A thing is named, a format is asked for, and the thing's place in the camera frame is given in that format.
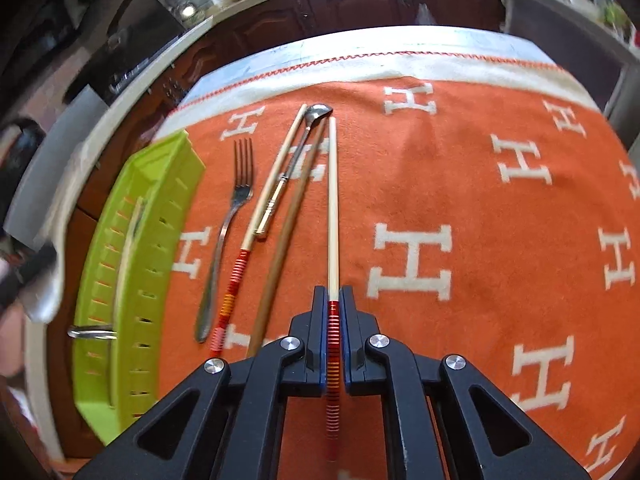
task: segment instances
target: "chopstick with red striped handle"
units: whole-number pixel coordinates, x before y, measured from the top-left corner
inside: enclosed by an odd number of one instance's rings
[[[242,281],[242,275],[244,274],[244,270],[246,269],[246,264],[249,261],[249,255],[251,254],[251,248],[254,244],[255,230],[258,227],[260,219],[262,218],[264,209],[266,208],[269,197],[271,196],[273,185],[276,182],[282,163],[289,153],[289,147],[291,146],[291,143],[296,136],[296,132],[300,127],[300,123],[302,122],[305,112],[306,104],[300,107],[300,110],[298,111],[293,124],[287,132],[284,142],[280,147],[280,151],[276,156],[276,160],[273,162],[273,166],[271,167],[271,171],[269,173],[269,176],[267,177],[267,181],[264,183],[264,187],[260,192],[260,198],[258,199],[258,203],[255,205],[254,213],[251,216],[251,220],[249,220],[249,225],[246,229],[246,233],[244,234],[244,239],[242,240],[242,245],[240,247],[240,254],[238,255],[238,258],[236,259],[236,262],[234,264],[234,268],[231,271],[231,278],[229,279],[229,284],[226,288],[225,297],[222,301],[222,307],[220,308],[220,312],[218,313],[218,323],[211,337],[211,357],[220,357],[220,354],[222,354],[222,350],[225,346],[226,327],[229,324],[231,314],[233,313],[234,307],[236,305],[236,297],[238,296],[238,290],[240,288],[240,282]]]
[[[329,305],[326,364],[326,436],[328,459],[337,460],[340,430],[340,317],[338,312],[338,151],[335,117],[329,118]]]

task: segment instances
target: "fork tines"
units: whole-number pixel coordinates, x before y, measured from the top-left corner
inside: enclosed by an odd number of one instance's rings
[[[251,139],[234,142],[234,186],[254,183],[254,144]]]

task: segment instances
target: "green plastic tray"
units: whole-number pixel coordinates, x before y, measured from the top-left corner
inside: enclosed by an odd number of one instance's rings
[[[115,340],[76,339],[74,400],[108,444],[158,400],[158,357],[174,254],[204,164],[185,131],[133,155],[111,190],[89,248],[75,325],[113,325]],[[114,307],[118,267],[129,223],[144,209]]]

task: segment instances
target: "orange stitching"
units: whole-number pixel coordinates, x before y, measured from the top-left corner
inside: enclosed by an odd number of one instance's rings
[[[174,108],[174,110],[172,110],[171,112],[169,112],[169,114],[167,115],[168,117],[172,116],[173,114],[175,114],[176,112],[182,111],[185,108],[188,108],[190,106],[199,104],[203,101],[206,101],[207,99],[211,99],[212,97],[215,97],[217,95],[222,94],[223,92],[227,92],[233,88],[237,88],[239,86],[245,85],[247,83],[252,83],[254,81],[258,81],[260,79],[265,79],[274,75],[279,75],[279,74],[284,74],[287,72],[292,72],[293,70],[299,70],[301,68],[308,68],[310,66],[315,66],[315,65],[320,65],[320,64],[324,64],[324,63],[331,63],[334,61],[347,61],[350,59],[360,59],[363,57],[373,57],[373,56],[393,56],[395,54],[401,54],[401,55],[407,55],[407,56],[414,56],[414,55],[422,55],[422,56],[451,56],[451,57],[461,57],[461,58],[465,58],[465,59],[475,59],[475,60],[480,60],[480,61],[487,61],[490,63],[505,63],[505,64],[512,64],[512,65],[519,65],[519,66],[524,66],[527,68],[541,68],[541,69],[545,69],[545,70],[556,70],[558,72],[566,72],[566,70],[564,68],[561,68],[557,65],[552,65],[549,63],[543,63],[540,61],[522,61],[519,59],[509,59],[509,58],[505,58],[505,57],[497,57],[497,56],[485,56],[483,54],[463,54],[460,52],[430,52],[430,51],[419,51],[419,50],[401,50],[399,52],[370,52],[368,54],[350,54],[348,56],[338,56],[338,57],[331,57],[329,59],[317,59],[315,61],[307,61],[306,63],[300,63],[297,65],[292,65],[292,66],[287,66],[284,68],[279,68],[277,70],[271,70],[270,72],[265,72],[264,74],[258,74],[258,75],[254,75],[248,79],[244,79],[242,81],[238,81],[236,83],[232,83],[231,85],[227,85],[225,87],[222,87],[218,90],[214,90],[213,92],[209,92],[207,94],[204,94],[203,96],[198,97],[197,99],[194,99],[193,101],[189,101],[187,104],[183,104],[181,106],[178,106],[177,108]]]

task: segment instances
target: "triangular cutout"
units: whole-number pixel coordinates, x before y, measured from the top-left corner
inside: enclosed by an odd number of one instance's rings
[[[473,386],[469,393],[494,455],[505,456],[531,443],[529,433],[513,420],[486,391],[479,386]]]
[[[170,460],[178,448],[199,397],[198,390],[190,390],[180,397],[138,437],[138,446],[164,460]]]

